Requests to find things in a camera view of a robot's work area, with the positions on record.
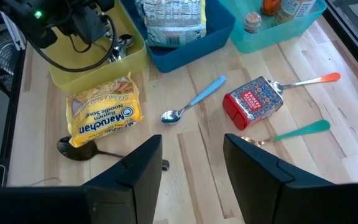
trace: bottle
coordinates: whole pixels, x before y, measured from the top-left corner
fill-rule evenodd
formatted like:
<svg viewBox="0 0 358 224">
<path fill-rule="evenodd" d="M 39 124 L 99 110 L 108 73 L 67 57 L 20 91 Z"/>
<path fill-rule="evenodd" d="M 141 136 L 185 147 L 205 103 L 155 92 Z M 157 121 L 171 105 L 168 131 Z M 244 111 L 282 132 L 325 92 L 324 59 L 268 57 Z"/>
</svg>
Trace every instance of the bottle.
<svg viewBox="0 0 358 224">
<path fill-rule="evenodd" d="M 309 14 L 316 0 L 282 0 L 275 18 L 275 25 Z"/>
<path fill-rule="evenodd" d="M 276 15 L 280 7 L 280 0 L 264 0 L 262 3 L 262 13 L 267 16 Z"/>
<path fill-rule="evenodd" d="M 244 18 L 244 30 L 250 34 L 258 33 L 261 23 L 262 18 L 258 12 L 248 13 Z"/>
</svg>

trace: yellow bin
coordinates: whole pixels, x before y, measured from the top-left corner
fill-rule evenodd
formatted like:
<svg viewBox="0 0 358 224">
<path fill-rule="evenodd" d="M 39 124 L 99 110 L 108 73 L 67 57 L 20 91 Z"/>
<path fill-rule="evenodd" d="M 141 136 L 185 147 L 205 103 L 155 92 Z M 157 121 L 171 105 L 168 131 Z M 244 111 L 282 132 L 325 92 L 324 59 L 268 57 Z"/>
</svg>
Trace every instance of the yellow bin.
<svg viewBox="0 0 358 224">
<path fill-rule="evenodd" d="M 127 56 L 122 60 L 113 63 L 109 63 L 107 60 L 101 66 L 85 72 L 65 72 L 51 65 L 52 80 L 63 91 L 75 94 L 104 82 L 126 76 L 129 72 L 137 73 L 147 68 L 149 60 L 145 42 L 123 8 L 120 0 L 115 1 L 114 8 L 106 12 L 106 14 L 114 21 L 117 37 L 122 34 L 130 34 L 134 37 L 134 45 L 128 48 Z M 46 54 L 66 68 L 83 68 L 95 64 L 106 54 L 106 50 L 111 45 L 111 42 L 107 38 L 102 38 L 96 41 L 96 44 L 93 44 L 89 51 L 81 54 L 74 51 L 67 36 L 63 35 L 58 29 L 54 31 L 58 36 L 58 40 L 47 48 Z M 86 48 L 86 45 L 79 37 L 72 37 L 75 47 L 79 51 Z"/>
</svg>

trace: green light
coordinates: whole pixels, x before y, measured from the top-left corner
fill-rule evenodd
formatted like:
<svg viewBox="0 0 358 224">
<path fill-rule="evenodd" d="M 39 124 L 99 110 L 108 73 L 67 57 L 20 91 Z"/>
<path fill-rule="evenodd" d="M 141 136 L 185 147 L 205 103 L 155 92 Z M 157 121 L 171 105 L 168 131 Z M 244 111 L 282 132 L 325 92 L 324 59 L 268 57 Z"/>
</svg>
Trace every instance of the green light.
<svg viewBox="0 0 358 224">
<path fill-rule="evenodd" d="M 35 16 L 35 18 L 39 19 L 39 18 L 41 18 L 41 16 L 42 16 L 42 12 L 41 12 L 41 11 L 36 11 L 36 12 L 34 13 L 34 16 Z"/>
</svg>

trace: plastic container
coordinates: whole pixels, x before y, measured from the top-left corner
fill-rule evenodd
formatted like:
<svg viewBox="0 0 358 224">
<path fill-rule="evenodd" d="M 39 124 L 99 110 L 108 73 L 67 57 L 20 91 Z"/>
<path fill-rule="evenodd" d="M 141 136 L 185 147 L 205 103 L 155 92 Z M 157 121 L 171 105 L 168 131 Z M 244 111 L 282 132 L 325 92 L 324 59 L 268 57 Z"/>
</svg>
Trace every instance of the plastic container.
<svg viewBox="0 0 358 224">
<path fill-rule="evenodd" d="M 264 47 L 301 35 L 327 7 L 324 0 L 317 0 L 307 16 L 273 26 L 275 16 L 262 15 L 262 0 L 221 0 L 221 2 L 236 18 L 230 39 L 242 53 L 255 52 Z M 243 28 L 243 19 L 248 13 L 254 11 L 262 15 L 263 22 L 258 33 L 250 34 Z"/>
<path fill-rule="evenodd" d="M 149 60 L 143 38 L 120 1 L 116 0 L 115 3 L 114 8 L 106 12 L 106 14 L 113 19 L 118 36 L 131 34 L 134 37 L 134 45 L 127 50 L 128 56 L 113 63 L 105 61 L 98 68 L 81 73 L 65 72 L 51 65 L 50 72 L 53 82 L 63 91 L 75 94 L 104 82 L 126 76 L 129 72 L 141 72 L 148 67 Z M 47 48 L 47 54 L 65 67 L 80 68 L 92 65 L 106 54 L 103 49 L 95 45 L 86 53 L 79 54 L 73 50 L 67 36 L 64 36 L 58 30 L 55 30 L 55 33 L 58 35 L 58 41 Z M 86 47 L 79 37 L 73 36 L 73 40 L 78 50 L 83 50 Z M 107 38 L 102 38 L 96 43 L 102 45 L 106 50 L 111 45 Z"/>
<path fill-rule="evenodd" d="M 126 0 L 122 4 L 127 9 L 142 37 L 146 39 L 147 29 L 136 10 L 135 1 Z M 233 15 L 219 0 L 206 0 L 205 13 L 207 30 L 205 37 L 177 49 L 147 46 L 147 50 L 160 72 L 170 72 L 224 47 L 233 29 L 235 21 Z"/>
</svg>

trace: wood grain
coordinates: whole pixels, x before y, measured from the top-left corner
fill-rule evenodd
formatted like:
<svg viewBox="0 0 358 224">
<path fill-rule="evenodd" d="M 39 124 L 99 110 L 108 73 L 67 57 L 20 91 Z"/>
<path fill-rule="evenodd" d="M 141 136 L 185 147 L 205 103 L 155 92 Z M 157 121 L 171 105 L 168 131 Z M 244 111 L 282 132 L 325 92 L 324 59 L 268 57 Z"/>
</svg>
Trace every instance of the wood grain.
<svg viewBox="0 0 358 224">
<path fill-rule="evenodd" d="M 67 95 L 53 85 L 47 63 L 32 51 L 27 49 L 8 184 L 81 185 L 117 159 L 75 162 L 57 152 L 56 142 L 68 134 Z M 342 79 L 285 90 L 282 108 L 245 131 L 236 129 L 221 106 L 224 94 L 261 75 L 285 84 L 331 72 L 340 72 Z M 227 82 L 178 124 L 160 122 L 164 111 L 186 105 L 220 75 Z M 240 54 L 229 40 L 223 49 L 170 73 L 150 65 L 133 77 L 143 121 L 96 143 L 128 154 L 153 134 L 163 134 L 163 157 L 171 169 L 162 176 L 155 224 L 244 222 L 224 161 L 225 133 L 266 139 L 327 119 L 330 131 L 263 149 L 334 183 L 358 182 L 358 63 L 323 18 L 303 35 L 252 54 Z"/>
</svg>

